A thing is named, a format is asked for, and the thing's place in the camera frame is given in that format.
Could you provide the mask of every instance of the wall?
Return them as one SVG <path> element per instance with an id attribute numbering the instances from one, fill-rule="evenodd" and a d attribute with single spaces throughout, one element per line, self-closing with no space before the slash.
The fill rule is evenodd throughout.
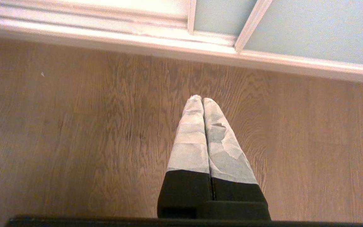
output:
<path id="1" fill-rule="evenodd" d="M 194 30 L 239 36 L 256 0 L 197 0 Z"/>
<path id="2" fill-rule="evenodd" d="M 363 64 L 363 1 L 274 0 L 245 49 Z"/>

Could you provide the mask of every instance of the baseboard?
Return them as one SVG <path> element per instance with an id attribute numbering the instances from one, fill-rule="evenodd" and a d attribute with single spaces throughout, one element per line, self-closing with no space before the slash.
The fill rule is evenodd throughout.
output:
<path id="1" fill-rule="evenodd" d="M 187 28 L 177 32 L 168 28 L 170 33 L 166 33 L 166 27 L 160 27 L 158 29 L 166 33 L 164 36 L 162 33 L 141 35 L 133 26 L 130 27 L 132 32 L 127 33 L 116 28 L 104 30 L 17 17 L 20 19 L 0 12 L 0 37 L 363 82 L 361 64 L 248 50 L 238 54 L 233 47 L 236 37 L 222 34 L 194 32 L 191 35 Z"/>

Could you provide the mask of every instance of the wooden floor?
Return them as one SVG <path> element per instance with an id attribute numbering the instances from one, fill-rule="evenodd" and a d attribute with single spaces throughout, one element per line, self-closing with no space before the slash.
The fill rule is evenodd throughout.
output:
<path id="1" fill-rule="evenodd" d="M 0 225 L 155 217 L 193 94 L 223 109 L 273 220 L 363 222 L 363 84 L 0 39 Z"/>

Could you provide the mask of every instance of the white molding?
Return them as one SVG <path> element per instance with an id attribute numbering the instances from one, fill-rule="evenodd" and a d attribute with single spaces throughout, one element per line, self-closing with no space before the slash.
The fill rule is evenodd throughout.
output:
<path id="1" fill-rule="evenodd" d="M 235 43 L 236 52 L 239 53 L 243 50 L 246 43 L 250 39 L 250 36 L 255 31 L 261 18 L 264 16 L 268 7 L 271 5 L 272 1 L 273 0 L 257 0 L 255 7 L 253 8 L 252 12 L 250 13 L 249 18 L 247 19 L 245 26 L 243 27 L 242 31 L 240 32 L 238 40 Z"/>
<path id="2" fill-rule="evenodd" d="M 116 7 L 99 7 L 93 4 L 69 4 L 56 0 L 0 0 L 0 6 L 43 10 L 55 13 L 69 13 L 80 16 L 94 16 L 106 19 L 125 20 L 133 23 L 145 23 L 156 26 L 187 28 L 185 18 L 171 17 L 161 14 L 146 14 L 140 11 L 124 10 Z"/>
<path id="3" fill-rule="evenodd" d="M 168 4 L 170 3 L 170 5 L 173 6 L 173 9 L 167 9 L 166 7 L 158 6 L 158 1 Z M 163 17 L 168 19 L 182 20 L 184 22 L 187 21 L 188 9 L 190 8 L 187 0 L 0 0 L 0 4 L 10 4 L 30 8 L 35 7 L 45 10 L 65 10 L 66 12 L 72 12 L 71 10 L 79 10 L 83 13 L 88 13 L 88 11 L 107 13 L 120 12 L 133 15 L 139 14 L 153 17 Z"/>
<path id="4" fill-rule="evenodd" d="M 234 40 L 225 39 L 223 36 L 190 35 L 185 28 L 159 26 L 144 23 L 92 17 L 88 15 L 74 15 L 39 9 L 29 9 L 0 4 L 0 18 L 32 21 L 35 23 L 53 24 L 57 26 L 84 27 L 91 30 L 102 30 L 115 33 L 133 34 L 141 37 L 158 37 L 174 40 L 186 40 L 198 43 L 213 43 L 224 46 L 233 46 Z"/>
<path id="5" fill-rule="evenodd" d="M 196 18 L 196 4 L 197 0 L 190 0 L 190 11 L 187 17 L 187 31 L 189 34 L 193 34 L 194 20 Z"/>
<path id="6" fill-rule="evenodd" d="M 361 64 L 251 50 L 243 50 L 237 54 L 232 45 L 236 40 L 234 36 L 205 32 L 189 35 L 187 30 L 184 30 L 187 39 L 177 39 L 178 33 L 171 33 L 176 37 L 142 36 L 115 30 L 100 30 L 95 26 L 71 26 L 12 17 L 15 15 L 0 17 L 0 37 L 363 82 Z"/>

